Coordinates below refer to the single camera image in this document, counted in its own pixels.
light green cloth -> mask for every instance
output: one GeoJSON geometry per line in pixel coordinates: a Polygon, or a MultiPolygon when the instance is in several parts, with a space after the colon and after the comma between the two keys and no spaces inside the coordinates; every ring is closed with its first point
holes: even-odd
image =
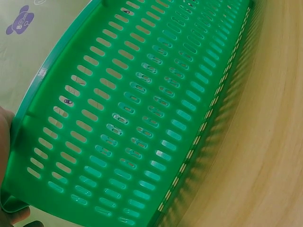
{"type": "Polygon", "coordinates": [[[0,105],[17,111],[28,86],[58,39],[89,0],[0,0],[0,105]],[[34,20],[20,35],[6,34],[20,9],[34,20]]]}

purple cartoon sticker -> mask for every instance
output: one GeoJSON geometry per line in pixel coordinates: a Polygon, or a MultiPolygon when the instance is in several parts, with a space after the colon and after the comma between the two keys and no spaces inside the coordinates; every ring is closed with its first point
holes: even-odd
{"type": "Polygon", "coordinates": [[[10,25],[6,29],[6,34],[10,35],[14,31],[20,35],[25,32],[29,24],[33,21],[34,19],[34,14],[33,13],[28,13],[29,6],[24,6],[21,8],[19,12],[19,16],[16,18],[14,23],[10,25]]]}

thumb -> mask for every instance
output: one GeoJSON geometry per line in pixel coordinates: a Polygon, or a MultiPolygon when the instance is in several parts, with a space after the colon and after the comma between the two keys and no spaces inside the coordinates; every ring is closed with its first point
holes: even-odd
{"type": "Polygon", "coordinates": [[[10,110],[5,110],[5,112],[6,112],[6,120],[8,122],[8,125],[10,126],[15,117],[15,114],[10,110]]]}
{"type": "Polygon", "coordinates": [[[13,121],[13,118],[15,116],[13,112],[5,110],[2,107],[0,107],[0,115],[2,115],[6,119],[9,126],[11,125],[11,122],[13,121]]]}

plastic basket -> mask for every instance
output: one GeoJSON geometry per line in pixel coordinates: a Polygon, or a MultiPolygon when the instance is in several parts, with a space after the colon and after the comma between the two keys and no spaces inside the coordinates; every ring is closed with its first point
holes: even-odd
{"type": "Polygon", "coordinates": [[[13,122],[4,210],[154,226],[220,108],[251,4],[93,0],[13,122]]]}

finger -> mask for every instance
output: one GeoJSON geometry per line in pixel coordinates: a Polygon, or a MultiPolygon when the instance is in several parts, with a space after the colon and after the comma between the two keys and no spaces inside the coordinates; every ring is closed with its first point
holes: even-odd
{"type": "Polygon", "coordinates": [[[24,227],[44,227],[44,225],[40,221],[34,221],[32,223],[27,224],[24,227]]]}
{"type": "Polygon", "coordinates": [[[8,125],[10,126],[15,117],[15,114],[9,110],[6,110],[5,112],[6,112],[6,120],[8,122],[8,125]]]}
{"type": "Polygon", "coordinates": [[[11,125],[11,122],[15,116],[13,112],[9,110],[5,110],[1,106],[0,106],[0,115],[4,116],[9,126],[11,125]]]}
{"type": "Polygon", "coordinates": [[[29,207],[26,207],[18,212],[6,214],[7,218],[9,219],[12,225],[16,224],[17,222],[23,221],[24,219],[28,218],[30,215],[29,207]]]}

